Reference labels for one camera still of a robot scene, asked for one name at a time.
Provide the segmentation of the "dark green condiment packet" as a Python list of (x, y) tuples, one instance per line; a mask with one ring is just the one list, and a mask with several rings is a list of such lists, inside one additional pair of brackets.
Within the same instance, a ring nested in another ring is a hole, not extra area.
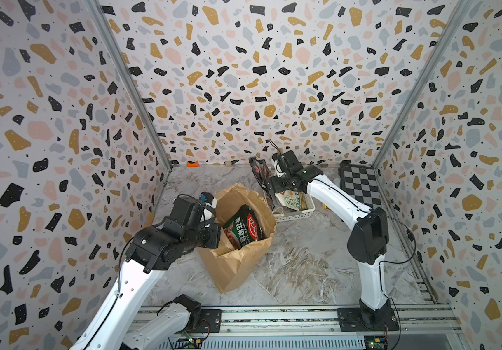
[(241, 206), (224, 224), (223, 233), (235, 249), (242, 249), (252, 242), (259, 242), (265, 238), (258, 217), (248, 205)]

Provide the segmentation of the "brown paper bag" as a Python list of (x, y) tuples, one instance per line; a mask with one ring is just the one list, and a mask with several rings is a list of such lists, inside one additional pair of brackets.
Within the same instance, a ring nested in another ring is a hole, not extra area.
[(267, 254), (276, 220), (260, 195), (237, 183), (216, 195), (220, 243), (198, 253), (220, 293), (240, 287)]

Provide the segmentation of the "green seaweed condiment packet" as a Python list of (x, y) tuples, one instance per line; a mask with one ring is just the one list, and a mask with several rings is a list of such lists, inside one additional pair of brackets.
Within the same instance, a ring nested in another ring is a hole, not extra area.
[(299, 191), (286, 190), (275, 195), (282, 207), (293, 211), (308, 210), (306, 195)]

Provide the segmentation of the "dark red condiment packet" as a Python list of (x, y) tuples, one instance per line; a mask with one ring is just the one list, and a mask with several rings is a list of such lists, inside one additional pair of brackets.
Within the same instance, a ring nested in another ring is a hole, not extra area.
[(252, 174), (255, 177), (255, 180), (258, 182), (261, 189), (264, 191), (266, 195), (266, 202), (273, 209), (274, 204), (272, 200), (272, 196), (267, 190), (266, 181), (271, 176), (271, 172), (266, 164), (266, 161), (263, 159), (258, 159), (257, 157), (250, 157), (249, 164), (252, 169)]

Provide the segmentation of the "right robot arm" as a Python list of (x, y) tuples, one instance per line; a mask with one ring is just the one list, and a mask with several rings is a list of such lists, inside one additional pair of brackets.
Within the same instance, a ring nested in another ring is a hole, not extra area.
[(347, 250), (358, 264), (359, 307), (338, 312), (344, 331), (400, 331), (400, 318), (385, 290), (384, 265), (389, 243), (388, 216), (340, 189), (317, 166), (302, 166), (292, 151), (272, 156), (275, 175), (265, 180), (270, 195), (298, 191), (327, 205), (351, 230)]

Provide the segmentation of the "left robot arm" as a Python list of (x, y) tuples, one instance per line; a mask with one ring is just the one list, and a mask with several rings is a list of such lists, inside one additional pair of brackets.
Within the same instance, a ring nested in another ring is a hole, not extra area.
[(208, 192), (199, 198), (178, 195), (169, 215), (127, 243), (115, 284), (73, 349), (156, 349), (174, 334), (199, 327), (201, 303), (181, 295), (149, 322), (130, 329), (142, 303), (176, 260), (197, 248), (218, 247), (221, 227), (216, 205)]

